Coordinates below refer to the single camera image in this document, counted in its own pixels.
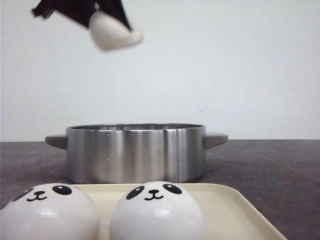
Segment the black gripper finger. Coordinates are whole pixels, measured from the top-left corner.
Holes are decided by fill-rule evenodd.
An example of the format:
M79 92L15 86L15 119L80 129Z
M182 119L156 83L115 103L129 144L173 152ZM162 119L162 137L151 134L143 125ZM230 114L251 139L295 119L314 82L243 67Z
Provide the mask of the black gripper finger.
M130 32L132 31L121 0L97 0L96 2L101 11L117 19L124 24Z
M98 10L98 0L41 0L31 11L35 17L48 19L55 11L88 28L91 16Z

